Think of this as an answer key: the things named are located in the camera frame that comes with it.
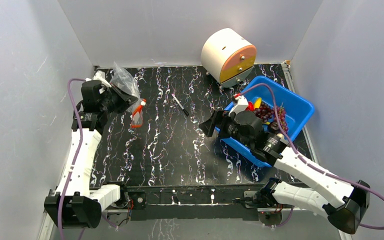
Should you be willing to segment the clear zip top bag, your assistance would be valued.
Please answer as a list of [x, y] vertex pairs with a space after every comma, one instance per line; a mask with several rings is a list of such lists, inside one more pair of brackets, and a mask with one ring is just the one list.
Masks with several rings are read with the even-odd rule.
[[123, 93], [127, 94], [130, 103], [128, 103], [128, 107], [125, 111], [130, 113], [130, 125], [132, 128], [140, 128], [143, 125], [143, 110], [147, 100], [140, 95], [137, 79], [114, 61], [113, 77], [109, 83], [115, 85]]

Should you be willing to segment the dark purple grape bunch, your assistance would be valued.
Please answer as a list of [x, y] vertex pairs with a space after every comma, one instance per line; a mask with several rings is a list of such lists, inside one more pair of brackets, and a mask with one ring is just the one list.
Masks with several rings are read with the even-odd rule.
[[260, 118], [264, 124], [270, 123], [274, 119], [274, 110], [267, 103], [261, 102], [257, 105], [257, 102], [254, 105], [254, 114]]

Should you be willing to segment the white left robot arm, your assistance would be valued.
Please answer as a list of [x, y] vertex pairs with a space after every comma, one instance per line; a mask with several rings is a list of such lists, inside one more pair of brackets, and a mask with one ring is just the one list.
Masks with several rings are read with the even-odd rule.
[[60, 229], [96, 228], [111, 204], [124, 208], [129, 194], [121, 182], [104, 183], [90, 189], [94, 157], [111, 113], [133, 112], [142, 99], [133, 80], [81, 80], [81, 96], [73, 107], [68, 159], [54, 195], [44, 200], [44, 209]]

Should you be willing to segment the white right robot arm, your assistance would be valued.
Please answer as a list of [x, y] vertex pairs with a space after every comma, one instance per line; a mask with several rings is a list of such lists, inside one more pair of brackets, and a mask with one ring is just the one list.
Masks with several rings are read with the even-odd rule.
[[211, 137], [218, 128], [221, 139], [233, 138], [257, 160], [293, 175], [307, 186], [297, 187], [271, 178], [254, 195], [236, 198], [234, 202], [250, 208], [295, 206], [327, 218], [344, 233], [356, 233], [370, 203], [367, 183], [360, 180], [358, 183], [363, 187], [354, 187], [329, 177], [329, 172], [319, 165], [300, 160], [278, 128], [264, 130], [262, 120], [251, 111], [229, 115], [227, 111], [216, 110], [198, 127], [206, 137]]

